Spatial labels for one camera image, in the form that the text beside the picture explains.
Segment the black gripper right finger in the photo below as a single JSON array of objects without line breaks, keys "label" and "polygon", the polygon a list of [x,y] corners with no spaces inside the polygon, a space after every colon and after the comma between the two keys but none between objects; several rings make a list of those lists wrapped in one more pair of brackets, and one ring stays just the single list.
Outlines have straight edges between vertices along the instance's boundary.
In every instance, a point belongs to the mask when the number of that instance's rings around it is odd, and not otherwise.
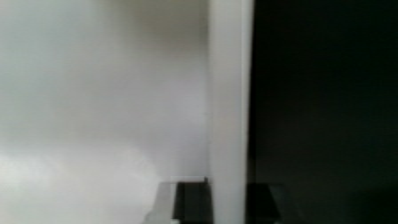
[{"label": "black gripper right finger", "polygon": [[267,183],[247,185],[245,224],[283,224],[283,186]]}]

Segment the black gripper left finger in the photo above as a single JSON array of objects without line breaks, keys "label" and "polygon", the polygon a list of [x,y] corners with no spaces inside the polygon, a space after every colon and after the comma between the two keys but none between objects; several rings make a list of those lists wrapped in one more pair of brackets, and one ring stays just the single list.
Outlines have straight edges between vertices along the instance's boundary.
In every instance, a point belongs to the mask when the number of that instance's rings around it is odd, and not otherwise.
[{"label": "black gripper left finger", "polygon": [[142,224],[213,224],[211,187],[206,177],[162,182]]}]

